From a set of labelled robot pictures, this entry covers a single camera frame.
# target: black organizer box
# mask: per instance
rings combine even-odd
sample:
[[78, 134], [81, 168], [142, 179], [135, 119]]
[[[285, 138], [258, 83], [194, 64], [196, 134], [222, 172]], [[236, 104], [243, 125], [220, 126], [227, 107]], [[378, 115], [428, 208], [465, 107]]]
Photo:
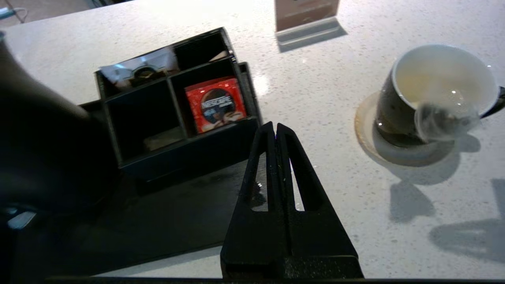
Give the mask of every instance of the black organizer box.
[[[181, 180], [243, 161], [262, 125], [247, 63], [237, 62], [224, 28], [172, 46], [181, 70], [172, 76], [121, 92], [95, 73], [118, 167], [144, 181]], [[209, 62], [223, 51], [225, 57]], [[238, 81], [247, 117], [199, 134], [184, 88], [230, 75]], [[145, 148], [144, 139], [176, 127], [179, 141], [154, 151]]]

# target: coffee cup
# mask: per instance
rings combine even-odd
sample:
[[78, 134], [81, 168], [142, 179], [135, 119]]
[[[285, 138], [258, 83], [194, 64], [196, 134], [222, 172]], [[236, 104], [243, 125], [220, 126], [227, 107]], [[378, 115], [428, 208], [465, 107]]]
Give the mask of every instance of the coffee cup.
[[498, 86], [490, 67], [470, 52], [448, 45], [422, 45], [406, 52], [381, 89], [375, 127], [389, 143], [411, 147], [429, 143], [419, 137], [415, 124], [416, 109], [427, 97], [436, 103], [458, 94], [480, 118], [503, 109], [505, 88]]

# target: coaster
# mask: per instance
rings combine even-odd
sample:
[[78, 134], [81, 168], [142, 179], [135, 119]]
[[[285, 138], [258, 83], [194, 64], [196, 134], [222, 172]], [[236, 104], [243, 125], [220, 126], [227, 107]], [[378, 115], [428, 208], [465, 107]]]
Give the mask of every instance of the coaster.
[[380, 92], [368, 96], [356, 110], [354, 127], [358, 141], [365, 152], [389, 163], [423, 167], [446, 157], [455, 142], [436, 142], [420, 146], [398, 147], [388, 143], [375, 127], [375, 113]]

